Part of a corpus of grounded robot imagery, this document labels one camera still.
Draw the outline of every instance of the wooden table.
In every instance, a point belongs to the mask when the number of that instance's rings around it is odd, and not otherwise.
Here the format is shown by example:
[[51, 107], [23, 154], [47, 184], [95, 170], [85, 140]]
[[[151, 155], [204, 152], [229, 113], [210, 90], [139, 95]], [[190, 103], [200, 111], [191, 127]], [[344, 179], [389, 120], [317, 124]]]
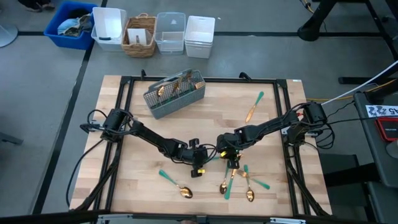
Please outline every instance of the wooden table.
[[[114, 108], [120, 76], [105, 76], [96, 109], [109, 113]], [[259, 102], [250, 124], [260, 124], [277, 116], [274, 89], [270, 84], [207, 83], [204, 99], [156, 120], [142, 97], [153, 82], [134, 82], [131, 113], [145, 126], [165, 138], [188, 142], [199, 138], [202, 144], [216, 144], [219, 134], [233, 133], [244, 126], [246, 115], [260, 91]], [[305, 101], [300, 80], [287, 80], [292, 106]], [[282, 90], [281, 101], [284, 105]], [[95, 114], [96, 119], [103, 119]], [[90, 133], [85, 150], [100, 139], [99, 132]], [[306, 141], [315, 143], [311, 138]], [[96, 185], [100, 176], [106, 143], [100, 144], [82, 161], [73, 193], [71, 208], [82, 203]], [[328, 194], [323, 179], [318, 152], [311, 146], [300, 147], [306, 186], [322, 208], [331, 214]], [[247, 164], [253, 177], [269, 184], [270, 190], [252, 183], [255, 200], [246, 199], [247, 183], [240, 176], [234, 178], [231, 198], [225, 200], [219, 193], [224, 178], [226, 161], [211, 161], [205, 165], [202, 177], [191, 178], [191, 166], [174, 164], [149, 143], [125, 136], [121, 161], [114, 191], [112, 212], [172, 213], [242, 216], [292, 216], [287, 174], [282, 152], [280, 132], [265, 136], [255, 146], [245, 149], [240, 164]], [[163, 169], [180, 185], [193, 191], [193, 198], [180, 196], [178, 188], [158, 174]], [[298, 208], [303, 213], [300, 191], [296, 186]], [[100, 208], [104, 207], [107, 186], [103, 191]]]

